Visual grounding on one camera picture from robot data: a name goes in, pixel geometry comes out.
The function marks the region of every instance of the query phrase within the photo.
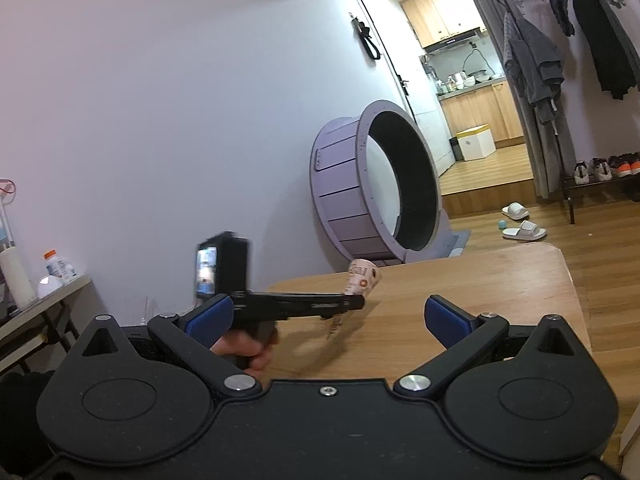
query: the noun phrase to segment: kitchen cabinet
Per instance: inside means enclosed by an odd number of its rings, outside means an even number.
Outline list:
[[[521,137],[518,112],[506,81],[469,89],[440,101],[442,111],[454,135],[468,128],[488,124],[494,140]]]
[[[421,46],[437,43],[450,36],[433,0],[407,0],[402,3],[402,8]]]
[[[502,117],[504,123],[507,126],[509,138],[521,137],[524,135],[522,131],[522,125],[520,124],[520,116],[516,109],[516,103],[513,101],[513,95],[511,89],[506,81],[500,83],[494,83],[492,85],[494,89],[495,98],[498,101],[498,106],[502,111]]]
[[[405,0],[401,5],[422,46],[486,28],[473,0]]]

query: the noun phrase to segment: black range hood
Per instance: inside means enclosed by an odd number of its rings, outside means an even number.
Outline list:
[[[465,43],[468,40],[477,39],[480,37],[480,29],[472,28],[466,32],[461,32],[460,34],[456,34],[455,36],[451,36],[446,40],[439,41],[438,43],[433,43],[424,47],[424,51],[427,54],[437,54],[439,51],[444,50],[446,48],[450,48],[460,43]]]

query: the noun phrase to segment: screw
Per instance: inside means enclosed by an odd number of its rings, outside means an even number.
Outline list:
[[[338,393],[338,388],[334,388],[333,386],[323,386],[318,390],[318,393],[323,397],[333,397]]]
[[[247,374],[229,375],[225,379],[225,386],[236,392],[244,392],[255,386],[255,379]]]
[[[418,374],[405,375],[399,383],[405,390],[412,392],[421,392],[431,386],[430,378]]]

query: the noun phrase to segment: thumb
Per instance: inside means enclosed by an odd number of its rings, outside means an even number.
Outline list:
[[[211,347],[216,355],[243,355],[251,357],[262,351],[262,345],[244,330],[229,330]]]

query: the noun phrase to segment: human hand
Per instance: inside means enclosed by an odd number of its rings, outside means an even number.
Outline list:
[[[229,330],[211,347],[216,355],[241,355],[251,357],[244,373],[260,379],[265,367],[273,359],[273,345],[279,343],[278,329],[274,328],[265,345],[252,339],[244,330]]]

